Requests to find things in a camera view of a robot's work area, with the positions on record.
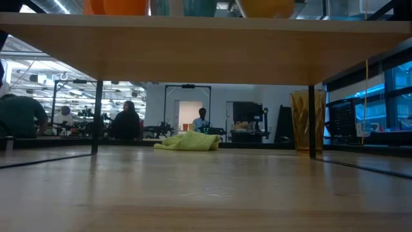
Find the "amber glass tumbler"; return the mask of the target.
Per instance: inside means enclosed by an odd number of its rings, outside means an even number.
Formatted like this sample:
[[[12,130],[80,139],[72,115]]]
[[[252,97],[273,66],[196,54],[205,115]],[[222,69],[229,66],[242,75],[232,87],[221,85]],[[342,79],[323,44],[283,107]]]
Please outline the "amber glass tumbler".
[[[315,150],[323,153],[324,122],[326,113],[326,92],[315,90]],[[298,154],[309,153],[309,98],[308,91],[301,90],[290,94],[295,150]]]

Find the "teal mug white inside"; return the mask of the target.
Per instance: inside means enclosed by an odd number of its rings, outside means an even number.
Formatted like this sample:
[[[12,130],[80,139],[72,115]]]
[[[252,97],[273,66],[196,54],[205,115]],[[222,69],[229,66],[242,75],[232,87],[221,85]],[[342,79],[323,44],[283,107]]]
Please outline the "teal mug white inside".
[[[151,15],[214,17],[217,0],[149,0]]]

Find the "orange mug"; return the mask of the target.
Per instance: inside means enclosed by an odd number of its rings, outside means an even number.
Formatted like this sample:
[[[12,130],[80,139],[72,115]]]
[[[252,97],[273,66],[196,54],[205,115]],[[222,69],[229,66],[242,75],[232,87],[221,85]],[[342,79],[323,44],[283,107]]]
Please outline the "orange mug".
[[[84,15],[146,15],[149,0],[84,0]]]

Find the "wooden shelf black legs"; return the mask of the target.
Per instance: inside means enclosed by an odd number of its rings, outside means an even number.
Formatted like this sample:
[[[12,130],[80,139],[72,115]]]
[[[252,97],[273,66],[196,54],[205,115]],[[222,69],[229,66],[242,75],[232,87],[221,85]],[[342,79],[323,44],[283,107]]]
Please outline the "wooden shelf black legs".
[[[0,12],[0,31],[97,81],[308,87],[309,156],[315,85],[412,37],[412,21],[311,21]]]

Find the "person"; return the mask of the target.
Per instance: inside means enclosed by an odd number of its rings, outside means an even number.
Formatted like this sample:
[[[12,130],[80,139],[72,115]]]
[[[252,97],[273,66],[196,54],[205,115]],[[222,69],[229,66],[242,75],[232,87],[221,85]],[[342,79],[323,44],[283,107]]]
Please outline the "person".
[[[53,127],[56,130],[57,135],[66,134],[73,126],[73,115],[68,106],[63,106],[61,111],[53,118]]]
[[[140,134],[140,117],[132,101],[126,101],[112,125],[113,136],[119,140],[135,140]]]
[[[207,125],[209,122],[205,118],[207,113],[207,110],[205,108],[200,108],[199,109],[199,117],[193,120],[193,125],[194,125],[194,131],[195,132],[201,132],[201,129],[203,126]]]
[[[31,97],[5,94],[0,97],[0,122],[19,139],[36,138],[48,127],[48,116],[41,103]]]

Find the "green cloth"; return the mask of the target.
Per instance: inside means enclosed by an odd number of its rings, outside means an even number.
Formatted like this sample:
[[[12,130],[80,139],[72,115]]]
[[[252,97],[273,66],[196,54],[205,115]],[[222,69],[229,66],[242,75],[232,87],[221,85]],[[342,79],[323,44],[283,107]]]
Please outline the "green cloth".
[[[174,151],[213,151],[218,149],[220,141],[218,135],[187,131],[164,139],[161,144],[155,144],[154,148]]]

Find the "black background cart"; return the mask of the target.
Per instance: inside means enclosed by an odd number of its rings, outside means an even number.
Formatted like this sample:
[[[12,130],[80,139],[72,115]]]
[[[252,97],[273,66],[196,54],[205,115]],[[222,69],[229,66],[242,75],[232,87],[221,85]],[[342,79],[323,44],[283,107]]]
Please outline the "black background cart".
[[[254,102],[233,102],[232,142],[262,143],[269,139],[268,108]]]

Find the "black perforated panel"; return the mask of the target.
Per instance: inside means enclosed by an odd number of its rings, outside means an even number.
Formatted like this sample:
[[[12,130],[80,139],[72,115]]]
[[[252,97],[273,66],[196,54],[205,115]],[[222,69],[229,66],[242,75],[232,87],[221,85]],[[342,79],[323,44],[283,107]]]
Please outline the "black perforated panel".
[[[359,98],[341,99],[326,105],[329,112],[328,131],[331,137],[356,138],[355,103]]]

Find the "black background gantry frame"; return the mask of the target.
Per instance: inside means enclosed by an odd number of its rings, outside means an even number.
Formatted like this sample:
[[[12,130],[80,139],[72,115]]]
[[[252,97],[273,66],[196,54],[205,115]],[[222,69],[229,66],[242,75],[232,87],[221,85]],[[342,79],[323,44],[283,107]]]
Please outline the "black background gantry frame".
[[[164,88],[164,116],[176,133],[193,129],[193,120],[200,118],[199,109],[205,108],[205,119],[211,117],[212,87],[196,84],[166,84]]]

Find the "black aluminium table frame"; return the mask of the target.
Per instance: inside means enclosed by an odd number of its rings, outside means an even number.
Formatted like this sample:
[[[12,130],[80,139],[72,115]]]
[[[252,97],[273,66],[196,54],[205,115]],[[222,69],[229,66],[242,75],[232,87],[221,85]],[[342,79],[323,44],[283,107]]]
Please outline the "black aluminium table frame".
[[[15,149],[28,149],[28,148],[46,148],[46,147],[58,147],[58,146],[85,146],[92,145],[91,139],[53,139],[46,137],[43,139],[14,139]],[[109,140],[100,139],[98,144],[100,146],[145,146],[153,147],[155,144],[159,144],[160,141],[129,141],[129,140]],[[234,148],[234,149],[269,149],[269,150],[294,150],[293,144],[263,144],[263,143],[219,143],[220,148]],[[380,151],[401,151],[412,153],[412,147],[390,147],[390,146],[358,146],[358,145],[324,145],[324,150],[348,150],[348,151],[361,151],[361,152],[380,152]]]

